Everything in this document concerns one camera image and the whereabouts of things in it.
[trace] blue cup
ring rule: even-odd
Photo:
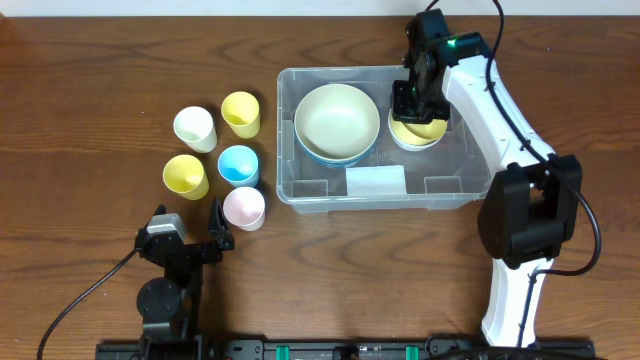
[[[260,179],[258,155],[243,145],[227,148],[218,158],[218,172],[235,187],[254,187]]]

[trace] paper cup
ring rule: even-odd
[[[218,172],[235,187],[254,187],[260,179],[258,155],[246,146],[232,146],[220,154]]]
[[[180,111],[173,120],[173,132],[187,146],[199,153],[210,152],[218,143],[213,117],[199,106],[191,106]]]
[[[234,92],[222,102],[222,117],[236,135],[249,139],[260,131],[260,105],[244,91]]]
[[[264,197],[254,188],[237,188],[224,199],[222,212],[230,223],[240,229],[258,230],[264,224]]]
[[[162,171],[162,179],[169,190],[189,200],[201,199],[209,191],[204,167],[191,155],[178,155],[169,160]]]

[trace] yellow cup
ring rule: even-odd
[[[162,179],[169,190],[189,200],[201,199],[209,191],[204,167],[191,155],[178,155],[169,160],[162,171]]]
[[[222,102],[222,117],[236,135],[249,139],[260,131],[260,105],[255,96],[237,91]]]

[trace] pink cup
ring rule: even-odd
[[[252,187],[239,187],[224,199],[222,212],[230,223],[240,229],[258,230],[264,224],[264,196]]]

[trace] bowl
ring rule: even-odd
[[[393,120],[391,111],[389,112],[388,123],[389,132],[391,133],[393,141],[396,145],[407,151],[421,151],[427,149],[438,143],[447,131],[447,123],[444,120],[434,120],[428,125],[404,124],[400,121]],[[425,136],[439,136],[435,138],[423,138],[418,134],[424,134]]]
[[[294,128],[300,145],[313,159],[351,166],[373,147],[380,132],[380,114],[362,90],[330,84],[302,99]]]

